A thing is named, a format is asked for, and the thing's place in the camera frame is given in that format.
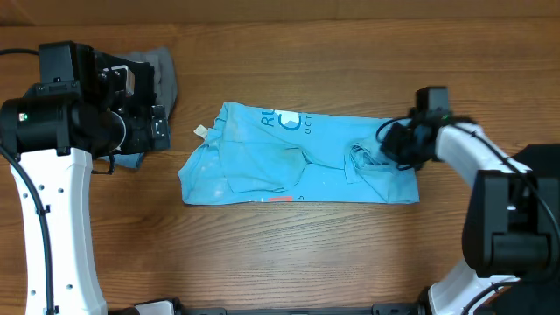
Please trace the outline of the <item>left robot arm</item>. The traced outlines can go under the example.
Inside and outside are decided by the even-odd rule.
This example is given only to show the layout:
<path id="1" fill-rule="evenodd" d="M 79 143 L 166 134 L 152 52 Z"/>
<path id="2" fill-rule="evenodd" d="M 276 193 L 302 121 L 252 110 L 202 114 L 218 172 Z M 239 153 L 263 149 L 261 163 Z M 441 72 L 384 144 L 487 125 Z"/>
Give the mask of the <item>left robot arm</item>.
<path id="1" fill-rule="evenodd" d="M 86 45 L 38 49 L 39 81 L 1 108 L 1 153 L 24 220 L 29 314 L 105 314 L 89 213 L 96 159 L 138 168 L 170 147 L 176 98 L 165 52 L 119 58 Z"/>

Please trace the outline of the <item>light blue printed t-shirt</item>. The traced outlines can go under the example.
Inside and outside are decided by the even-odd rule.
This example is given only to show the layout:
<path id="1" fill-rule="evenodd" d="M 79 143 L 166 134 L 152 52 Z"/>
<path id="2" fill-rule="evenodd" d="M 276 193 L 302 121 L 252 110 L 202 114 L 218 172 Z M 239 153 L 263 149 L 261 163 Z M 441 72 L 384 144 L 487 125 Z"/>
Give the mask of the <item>light blue printed t-shirt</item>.
<path id="1" fill-rule="evenodd" d="M 414 170 L 399 170 L 380 150 L 384 122 L 227 101 L 213 127 L 195 130 L 203 143 L 178 171 L 182 200 L 417 203 Z"/>

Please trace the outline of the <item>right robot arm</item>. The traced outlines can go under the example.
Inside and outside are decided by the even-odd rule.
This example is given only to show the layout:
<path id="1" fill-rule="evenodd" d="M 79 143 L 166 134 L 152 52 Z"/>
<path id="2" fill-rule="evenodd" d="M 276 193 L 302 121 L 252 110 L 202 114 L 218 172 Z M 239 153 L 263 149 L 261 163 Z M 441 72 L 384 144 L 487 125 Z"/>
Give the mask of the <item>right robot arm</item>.
<path id="1" fill-rule="evenodd" d="M 399 170 L 444 162 L 472 190 L 463 257 L 412 306 L 415 314 L 472 314 L 506 288 L 558 277 L 558 179 L 535 175 L 473 119 L 449 111 L 411 111 L 384 122 L 375 138 Z"/>

